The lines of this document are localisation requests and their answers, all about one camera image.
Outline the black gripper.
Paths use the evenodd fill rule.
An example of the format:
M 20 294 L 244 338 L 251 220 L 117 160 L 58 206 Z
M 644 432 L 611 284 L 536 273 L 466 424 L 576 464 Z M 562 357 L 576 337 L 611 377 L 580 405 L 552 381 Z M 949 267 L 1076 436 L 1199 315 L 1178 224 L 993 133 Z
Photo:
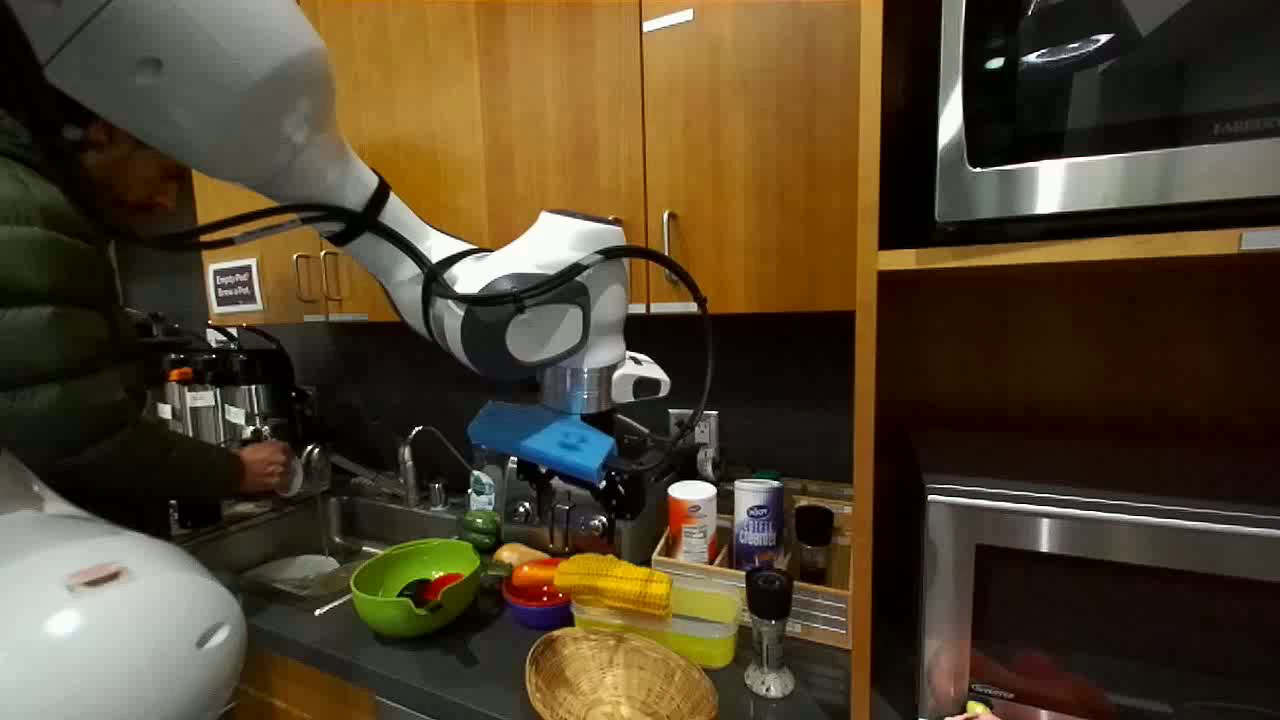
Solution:
M 611 440 L 602 507 L 611 520 L 611 542 L 623 560 L 647 560 L 663 532 L 663 487 L 694 448 L 687 428 L 655 432 L 629 413 L 596 413 L 592 428 Z

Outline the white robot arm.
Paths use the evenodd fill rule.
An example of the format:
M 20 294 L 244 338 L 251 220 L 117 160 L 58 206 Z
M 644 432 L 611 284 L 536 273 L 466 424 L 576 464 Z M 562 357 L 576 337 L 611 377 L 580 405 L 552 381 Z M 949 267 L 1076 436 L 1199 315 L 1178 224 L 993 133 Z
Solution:
M 294 0 L 6 0 L 6 47 L 8 116 L 32 139 L 17 165 L 80 239 L 101 217 L 74 169 L 74 113 L 320 224 L 411 331 L 492 383 L 533 381 L 548 416 L 670 391 L 623 343 L 623 226 L 544 213 L 475 247 L 420 220 L 342 134 L 323 38 Z

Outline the person's hand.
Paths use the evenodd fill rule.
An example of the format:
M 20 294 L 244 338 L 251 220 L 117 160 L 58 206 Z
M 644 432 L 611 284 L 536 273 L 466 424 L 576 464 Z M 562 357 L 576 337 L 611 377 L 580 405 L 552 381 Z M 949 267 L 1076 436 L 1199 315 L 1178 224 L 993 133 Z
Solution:
M 239 494 L 280 494 L 294 482 L 294 448 L 285 440 L 256 440 L 239 448 Z

